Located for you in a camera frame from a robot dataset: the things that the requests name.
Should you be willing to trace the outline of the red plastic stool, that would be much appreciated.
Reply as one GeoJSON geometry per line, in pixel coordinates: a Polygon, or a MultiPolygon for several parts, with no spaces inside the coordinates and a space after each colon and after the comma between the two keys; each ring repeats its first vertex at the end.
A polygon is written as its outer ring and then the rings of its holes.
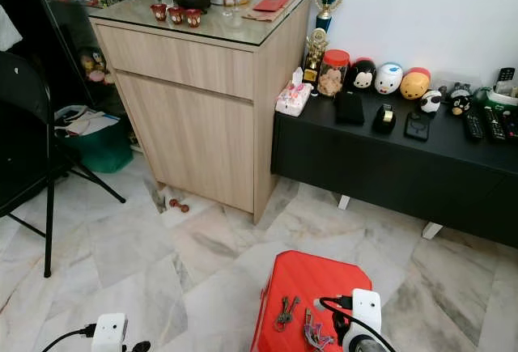
{"type": "MultiPolygon", "coordinates": [[[[313,352],[304,340],[303,325],[306,308],[311,308],[314,321],[321,323],[325,336],[336,337],[334,321],[353,320],[370,329],[359,319],[352,318],[351,293],[353,289],[372,289],[372,282],[358,266],[334,261],[299,251],[279,253],[274,260],[269,281],[264,286],[261,307],[257,316],[253,340],[249,352],[313,352]],[[274,330],[275,316],[281,310],[282,297],[300,297],[295,308],[295,319],[285,331],[274,330]]],[[[392,347],[386,338],[384,347],[392,347]]],[[[345,352],[334,341],[325,352],[345,352]]]]}

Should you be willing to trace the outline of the small red floor toy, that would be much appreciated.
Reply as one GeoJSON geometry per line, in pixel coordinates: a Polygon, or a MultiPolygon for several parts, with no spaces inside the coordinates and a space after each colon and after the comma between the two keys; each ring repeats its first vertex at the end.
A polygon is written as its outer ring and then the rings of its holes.
{"type": "Polygon", "coordinates": [[[185,203],[184,197],[167,197],[165,205],[167,208],[178,210],[181,213],[188,213],[191,211],[191,206],[185,203]]]}

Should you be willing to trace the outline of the black low console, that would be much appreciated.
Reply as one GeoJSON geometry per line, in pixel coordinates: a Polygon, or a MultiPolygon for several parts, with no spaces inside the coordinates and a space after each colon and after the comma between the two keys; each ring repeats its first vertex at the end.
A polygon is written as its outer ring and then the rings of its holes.
{"type": "Polygon", "coordinates": [[[451,227],[518,248],[518,142],[467,140],[462,116],[443,107],[429,140],[405,137],[418,105],[398,95],[363,96],[363,125],[334,122],[330,98],[313,97],[298,117],[274,116],[275,174],[425,220],[426,237],[451,227]],[[378,107],[397,115],[391,134],[372,122],[378,107]]]}

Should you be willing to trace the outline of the green waste bin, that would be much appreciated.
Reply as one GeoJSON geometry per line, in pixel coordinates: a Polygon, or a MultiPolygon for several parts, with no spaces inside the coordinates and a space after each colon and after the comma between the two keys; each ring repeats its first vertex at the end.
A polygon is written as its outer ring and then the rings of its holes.
{"type": "Polygon", "coordinates": [[[74,149],[89,170],[116,173],[133,160],[129,122],[87,105],[66,105],[54,114],[59,141],[74,149]]]}

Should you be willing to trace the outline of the black tape dispenser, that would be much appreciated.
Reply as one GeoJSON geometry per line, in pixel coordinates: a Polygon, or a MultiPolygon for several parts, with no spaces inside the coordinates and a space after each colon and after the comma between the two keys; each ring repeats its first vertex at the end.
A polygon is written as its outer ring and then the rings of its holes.
{"type": "Polygon", "coordinates": [[[391,104],[382,104],[375,112],[372,130],[378,134],[391,134],[396,122],[395,108],[391,104]]]}

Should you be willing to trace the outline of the black folding chair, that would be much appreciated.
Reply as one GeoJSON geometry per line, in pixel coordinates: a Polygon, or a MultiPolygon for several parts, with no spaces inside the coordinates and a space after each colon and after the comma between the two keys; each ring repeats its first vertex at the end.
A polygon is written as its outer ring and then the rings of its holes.
{"type": "Polygon", "coordinates": [[[25,57],[0,52],[0,130],[4,164],[0,174],[0,215],[45,239],[45,278],[52,275],[54,239],[55,182],[58,177],[75,174],[125,203],[125,197],[112,189],[68,147],[57,141],[49,86],[40,71],[25,57]],[[14,215],[15,209],[45,192],[45,226],[34,227],[14,215]]]}

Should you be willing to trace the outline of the pink tissue pack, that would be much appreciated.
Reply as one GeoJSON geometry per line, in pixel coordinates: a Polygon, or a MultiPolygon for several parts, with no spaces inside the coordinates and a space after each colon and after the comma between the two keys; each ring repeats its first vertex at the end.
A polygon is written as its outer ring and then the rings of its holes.
{"type": "Polygon", "coordinates": [[[312,93],[313,86],[311,83],[304,81],[303,68],[296,68],[287,86],[278,94],[278,99],[275,101],[275,111],[298,117],[312,93]]]}

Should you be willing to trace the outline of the small panda plush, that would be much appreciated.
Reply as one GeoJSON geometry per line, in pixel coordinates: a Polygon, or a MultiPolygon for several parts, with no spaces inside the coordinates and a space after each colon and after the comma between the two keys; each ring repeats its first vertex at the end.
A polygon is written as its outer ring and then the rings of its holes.
{"type": "Polygon", "coordinates": [[[440,90],[429,90],[419,100],[419,109],[425,114],[435,115],[443,103],[443,93],[440,90]]]}

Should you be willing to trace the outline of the clear jar with red lid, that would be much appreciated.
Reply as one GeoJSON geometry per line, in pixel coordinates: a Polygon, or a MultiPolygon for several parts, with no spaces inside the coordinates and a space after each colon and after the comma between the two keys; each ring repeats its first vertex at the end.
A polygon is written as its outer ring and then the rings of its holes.
{"type": "Polygon", "coordinates": [[[321,95],[334,97],[343,89],[344,79],[350,67],[350,55],[340,49],[327,49],[321,60],[321,72],[317,78],[317,90],[321,95]]]}

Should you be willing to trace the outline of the white blue plush ball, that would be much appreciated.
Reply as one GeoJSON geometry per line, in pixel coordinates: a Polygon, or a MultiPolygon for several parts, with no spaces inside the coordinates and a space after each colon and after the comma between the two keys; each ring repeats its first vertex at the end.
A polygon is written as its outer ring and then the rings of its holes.
{"type": "Polygon", "coordinates": [[[377,68],[372,88],[381,95],[389,95],[400,88],[404,70],[396,62],[385,62],[377,68]]]}

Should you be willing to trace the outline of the black mouse plush ball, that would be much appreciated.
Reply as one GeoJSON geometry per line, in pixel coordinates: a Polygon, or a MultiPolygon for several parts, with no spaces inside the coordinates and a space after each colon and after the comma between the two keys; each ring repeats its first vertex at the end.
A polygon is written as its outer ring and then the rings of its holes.
{"type": "Polygon", "coordinates": [[[377,66],[370,57],[358,57],[348,68],[345,88],[351,92],[367,92],[374,82],[377,66]]]}

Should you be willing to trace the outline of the small gold trophy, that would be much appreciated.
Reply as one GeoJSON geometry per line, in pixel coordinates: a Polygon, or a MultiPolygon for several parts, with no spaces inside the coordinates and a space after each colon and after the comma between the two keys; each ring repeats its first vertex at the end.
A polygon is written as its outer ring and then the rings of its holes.
{"type": "Polygon", "coordinates": [[[327,49],[327,31],[323,28],[315,28],[306,38],[306,60],[303,62],[303,81],[316,86],[323,55],[327,49]]]}

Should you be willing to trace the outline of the green white container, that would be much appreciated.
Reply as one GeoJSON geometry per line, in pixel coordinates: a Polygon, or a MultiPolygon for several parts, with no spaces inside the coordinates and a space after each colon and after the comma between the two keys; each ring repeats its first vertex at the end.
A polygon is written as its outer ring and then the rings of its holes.
{"type": "Polygon", "coordinates": [[[518,111],[518,98],[496,93],[493,88],[478,88],[474,97],[476,97],[478,104],[494,108],[497,112],[518,111]]]}

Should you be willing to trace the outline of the dark upright remote control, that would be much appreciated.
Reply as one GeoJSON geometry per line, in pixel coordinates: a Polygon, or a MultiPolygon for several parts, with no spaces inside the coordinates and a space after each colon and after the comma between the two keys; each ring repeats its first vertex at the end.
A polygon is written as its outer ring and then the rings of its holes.
{"type": "Polygon", "coordinates": [[[495,93],[510,97],[518,97],[518,77],[516,68],[504,67],[499,71],[495,84],[495,93]]]}

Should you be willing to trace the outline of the red envelope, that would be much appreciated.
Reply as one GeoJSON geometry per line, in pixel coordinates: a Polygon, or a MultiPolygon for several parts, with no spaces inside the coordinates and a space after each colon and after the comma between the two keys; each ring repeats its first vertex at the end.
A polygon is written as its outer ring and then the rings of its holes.
{"type": "Polygon", "coordinates": [[[289,1],[291,0],[261,0],[252,8],[252,11],[262,13],[280,11],[289,1]]]}

